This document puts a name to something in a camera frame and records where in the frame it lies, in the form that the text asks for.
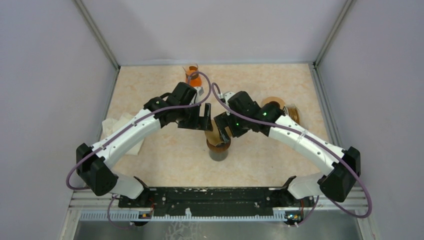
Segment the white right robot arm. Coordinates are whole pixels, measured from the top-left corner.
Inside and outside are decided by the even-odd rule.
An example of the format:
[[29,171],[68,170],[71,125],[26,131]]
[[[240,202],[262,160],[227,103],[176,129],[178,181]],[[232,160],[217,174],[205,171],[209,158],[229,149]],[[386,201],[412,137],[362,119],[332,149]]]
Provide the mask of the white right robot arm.
[[281,199],[287,206],[295,206],[302,198],[324,194],[328,199],[342,203],[361,174],[361,154],[351,146],[343,149],[308,132],[294,121],[278,99],[265,105],[258,103],[245,91],[216,94],[226,111],[214,121],[220,138],[229,142],[249,130],[277,140],[310,160],[319,173],[292,177],[282,191]]

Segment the brown paper coffee filter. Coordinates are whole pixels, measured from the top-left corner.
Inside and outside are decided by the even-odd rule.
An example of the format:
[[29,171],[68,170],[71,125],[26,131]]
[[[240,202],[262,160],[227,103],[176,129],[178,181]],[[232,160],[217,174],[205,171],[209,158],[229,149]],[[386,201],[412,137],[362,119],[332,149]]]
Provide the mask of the brown paper coffee filter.
[[211,144],[212,146],[218,146],[221,144],[224,144],[224,140],[222,140],[221,134],[218,130],[218,127],[214,122],[212,122],[212,130],[207,130],[204,132],[206,140]]

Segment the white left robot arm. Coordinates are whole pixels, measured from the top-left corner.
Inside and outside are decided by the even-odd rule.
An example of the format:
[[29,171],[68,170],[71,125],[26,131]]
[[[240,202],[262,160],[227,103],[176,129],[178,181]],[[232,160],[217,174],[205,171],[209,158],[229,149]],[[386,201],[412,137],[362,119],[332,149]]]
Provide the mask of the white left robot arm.
[[135,117],[105,139],[76,149],[76,173],[96,196],[116,194],[130,198],[138,207],[149,203],[147,186],[137,177],[113,172],[117,162],[147,136],[170,123],[189,130],[212,130],[211,104],[204,102],[201,86],[179,82],[171,93],[150,99]]

